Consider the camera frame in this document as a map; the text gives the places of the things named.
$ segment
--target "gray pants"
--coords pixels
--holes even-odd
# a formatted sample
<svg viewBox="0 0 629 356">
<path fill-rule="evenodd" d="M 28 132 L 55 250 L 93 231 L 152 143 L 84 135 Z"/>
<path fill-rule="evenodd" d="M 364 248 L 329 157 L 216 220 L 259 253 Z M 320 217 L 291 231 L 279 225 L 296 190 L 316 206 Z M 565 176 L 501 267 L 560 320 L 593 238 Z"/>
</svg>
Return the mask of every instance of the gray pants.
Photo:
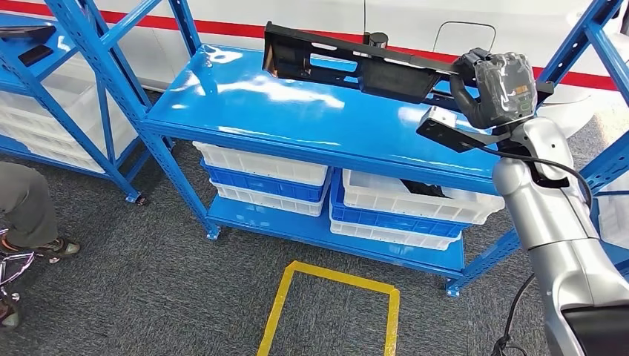
<svg viewBox="0 0 629 356">
<path fill-rule="evenodd" d="M 57 238 L 48 183 L 32 168 L 0 162 L 0 214 L 10 223 L 7 241 L 11 245 L 39 247 Z"/>
</svg>

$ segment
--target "black cable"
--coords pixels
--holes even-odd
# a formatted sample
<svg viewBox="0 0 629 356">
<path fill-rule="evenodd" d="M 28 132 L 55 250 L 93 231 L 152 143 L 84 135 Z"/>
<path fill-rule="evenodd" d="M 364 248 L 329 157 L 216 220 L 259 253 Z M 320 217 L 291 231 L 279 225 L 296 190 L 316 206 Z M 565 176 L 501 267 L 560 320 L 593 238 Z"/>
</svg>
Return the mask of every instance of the black cable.
<svg viewBox="0 0 629 356">
<path fill-rule="evenodd" d="M 504 326 L 504 335 L 508 335 L 511 332 L 511 323 L 513 322 L 513 315 L 516 313 L 516 307 L 522 298 L 524 291 L 529 288 L 531 282 L 535 279 L 535 275 L 531 274 L 527 280 L 524 281 L 522 287 L 518 290 L 516 297 L 513 298 L 513 302 L 511 302 L 511 308 L 509 309 L 509 317 L 507 318 L 507 325 Z"/>
<path fill-rule="evenodd" d="M 508 346 L 507 343 L 511 341 L 511 323 L 513 322 L 513 315 L 516 313 L 516 307 L 522 298 L 523 293 L 529 288 L 531 282 L 535 279 L 535 275 L 531 274 L 527 280 L 524 281 L 518 293 L 511 302 L 511 308 L 509 308 L 509 316 L 507 317 L 507 325 L 504 326 L 504 334 L 493 345 L 491 356 L 503 356 L 505 349 L 517 349 L 522 352 L 524 356 L 528 356 L 523 348 L 519 346 Z"/>
<path fill-rule="evenodd" d="M 504 158 L 520 159 L 522 161 L 541 163 L 542 165 L 552 165 L 553 167 L 557 167 L 559 169 L 562 169 L 563 171 L 568 172 L 569 174 L 572 174 L 575 178 L 577 178 L 577 180 L 581 183 L 583 187 L 583 190 L 585 192 L 585 204 L 587 205 L 588 208 L 590 209 L 592 208 L 592 191 L 590 190 L 590 186 L 587 184 L 587 181 L 585 180 L 585 178 L 581 174 L 579 174 L 579 172 L 573 170 L 572 168 L 566 165 L 563 165 L 561 163 L 549 161 L 548 159 L 542 159 L 542 158 L 531 157 L 531 156 L 523 156 L 521 154 L 508 154 L 506 152 L 492 150 L 491 148 L 487 148 L 487 147 L 478 147 L 478 149 L 485 151 L 489 154 L 495 154 L 496 156 L 500 156 Z"/>
<path fill-rule="evenodd" d="M 529 356 L 529 354 L 520 346 L 507 346 L 505 347 L 505 349 L 516 349 L 519 350 L 522 353 L 522 356 Z"/>
</svg>

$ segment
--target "person's foot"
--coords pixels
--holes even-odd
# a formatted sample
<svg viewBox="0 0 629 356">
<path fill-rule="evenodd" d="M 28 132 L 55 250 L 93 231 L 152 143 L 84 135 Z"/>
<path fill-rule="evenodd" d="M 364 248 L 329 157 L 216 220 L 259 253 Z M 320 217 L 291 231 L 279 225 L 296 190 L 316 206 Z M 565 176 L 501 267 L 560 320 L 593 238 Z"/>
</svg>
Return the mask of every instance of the person's foot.
<svg viewBox="0 0 629 356">
<path fill-rule="evenodd" d="M 54 241 L 38 247 L 36 251 L 54 257 L 66 257 L 76 254 L 81 250 L 78 243 L 73 243 L 61 237 L 57 237 Z"/>
<path fill-rule="evenodd" d="M 18 327 L 20 322 L 18 312 L 4 299 L 0 300 L 0 331 L 13 330 Z"/>
<path fill-rule="evenodd" d="M 35 248 L 15 246 L 7 241 L 7 230 L 0 230 L 0 251 L 7 254 L 15 254 L 23 251 L 35 251 L 47 257 L 68 257 L 76 254 L 81 249 L 78 243 L 57 237 L 55 240 Z"/>
</svg>

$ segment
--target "red stripe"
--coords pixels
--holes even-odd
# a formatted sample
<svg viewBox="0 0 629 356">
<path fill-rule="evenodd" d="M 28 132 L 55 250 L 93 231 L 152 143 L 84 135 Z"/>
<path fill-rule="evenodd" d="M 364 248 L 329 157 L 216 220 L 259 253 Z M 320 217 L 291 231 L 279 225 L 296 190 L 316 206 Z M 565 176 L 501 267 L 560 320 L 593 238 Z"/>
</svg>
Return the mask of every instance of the red stripe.
<svg viewBox="0 0 629 356">
<path fill-rule="evenodd" d="M 40 16 L 52 16 L 52 13 L 45 4 L 33 4 L 30 2 L 15 0 L 0 0 L 0 10 L 13 11 L 17 13 L 29 13 Z M 108 23 L 117 23 L 126 14 L 113 11 L 101 11 L 102 17 Z M 250 37 L 254 39 L 264 38 L 264 26 L 253 24 L 232 24 L 229 22 L 214 22 L 205 20 L 194 20 L 197 31 L 200 33 L 212 33 L 216 35 Z M 139 26 L 161 28 L 166 30 L 178 30 L 177 22 L 171 17 L 165 16 L 146 16 L 139 22 Z M 323 36 L 335 37 L 352 42 L 361 42 L 362 35 L 351 33 L 336 33 L 326 31 L 310 30 L 309 32 L 320 34 Z M 412 48 L 388 47 L 391 50 L 409 53 L 416 56 L 422 56 L 443 62 L 453 62 L 458 56 L 445 53 L 429 52 L 425 50 L 414 50 Z M 537 77 L 544 68 L 534 67 L 533 72 Z M 609 76 L 598 76 L 596 74 L 586 74 L 578 72 L 569 72 L 562 80 L 562 84 L 576 85 L 579 87 L 618 90 Z"/>
</svg>

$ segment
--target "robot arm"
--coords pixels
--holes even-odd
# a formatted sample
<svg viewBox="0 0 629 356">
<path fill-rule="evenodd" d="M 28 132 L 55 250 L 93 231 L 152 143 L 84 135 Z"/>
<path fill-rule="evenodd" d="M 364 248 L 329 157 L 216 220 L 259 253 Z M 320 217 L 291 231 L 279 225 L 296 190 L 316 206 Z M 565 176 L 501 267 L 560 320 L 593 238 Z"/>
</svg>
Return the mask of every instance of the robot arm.
<svg viewBox="0 0 629 356">
<path fill-rule="evenodd" d="M 535 117 L 537 101 L 553 92 L 552 83 L 535 83 L 520 54 L 476 48 L 449 64 L 387 50 L 380 45 L 386 40 L 372 35 L 355 44 L 269 22 L 263 69 L 279 78 L 437 105 L 462 112 L 475 128 L 492 128 L 492 135 L 461 131 L 441 120 L 443 109 L 433 106 L 417 132 L 457 152 L 478 148 L 503 156 L 493 182 L 539 281 L 551 354 L 628 356 L 629 283 L 601 247 L 590 221 L 592 197 L 588 190 L 584 200 L 579 189 L 577 177 L 583 178 L 573 170 L 565 137 L 552 120 Z M 321 67 L 312 55 L 357 67 Z M 434 89 L 448 78 L 450 93 Z M 466 85 L 477 87 L 480 96 L 472 98 Z M 485 147 L 493 143 L 498 151 Z"/>
<path fill-rule="evenodd" d="M 573 169 L 572 154 L 559 127 L 533 115 L 536 98 L 526 59 L 508 53 L 488 56 L 474 66 L 480 102 L 469 99 L 464 86 L 458 85 L 459 78 L 452 78 L 451 84 L 459 90 L 452 95 L 470 124 L 498 127 L 494 131 L 508 137 L 498 142 L 503 154 L 518 153 Z M 434 121 L 426 115 L 418 132 L 428 130 L 434 136 L 435 127 L 447 130 L 431 125 Z M 627 355 L 629 283 L 603 251 L 577 178 L 552 165 L 501 158 L 493 182 L 538 279 L 551 354 Z"/>
</svg>

